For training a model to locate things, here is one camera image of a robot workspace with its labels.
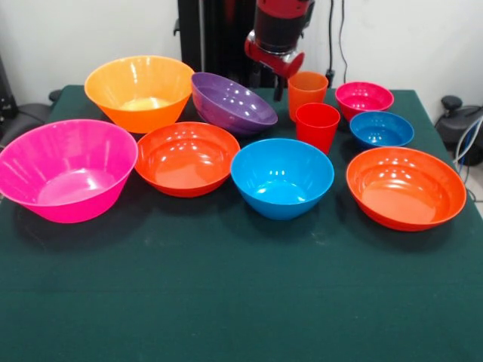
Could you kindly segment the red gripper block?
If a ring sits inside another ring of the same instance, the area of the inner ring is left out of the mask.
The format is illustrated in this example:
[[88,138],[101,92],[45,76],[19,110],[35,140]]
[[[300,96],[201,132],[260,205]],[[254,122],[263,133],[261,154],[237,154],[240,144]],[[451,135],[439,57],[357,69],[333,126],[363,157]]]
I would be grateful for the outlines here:
[[277,54],[261,48],[257,43],[254,30],[248,33],[245,40],[245,53],[255,63],[253,64],[253,86],[262,83],[262,70],[260,65],[267,66],[275,74],[274,101],[281,101],[286,87],[286,78],[295,75],[303,65],[305,54],[297,49],[287,53]]

